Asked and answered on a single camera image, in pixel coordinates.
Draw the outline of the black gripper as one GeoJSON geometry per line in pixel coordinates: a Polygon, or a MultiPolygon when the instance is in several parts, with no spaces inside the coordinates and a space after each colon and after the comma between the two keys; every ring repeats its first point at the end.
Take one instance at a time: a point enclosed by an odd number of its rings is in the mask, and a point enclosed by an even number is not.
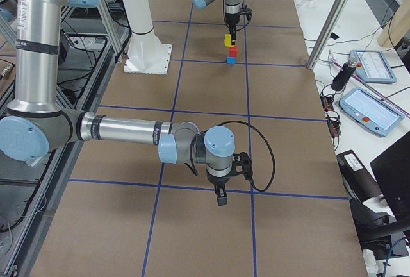
{"type": "Polygon", "coordinates": [[[208,181],[214,185],[218,206],[226,206],[228,197],[225,185],[229,181],[230,177],[217,177],[210,174],[209,172],[206,175],[208,181]]]}
{"type": "Polygon", "coordinates": [[[239,21],[240,21],[240,15],[238,13],[236,14],[226,13],[225,14],[225,24],[229,28],[229,34],[231,36],[232,46],[236,45],[236,36],[237,36],[236,26],[239,23],[239,21]]]}

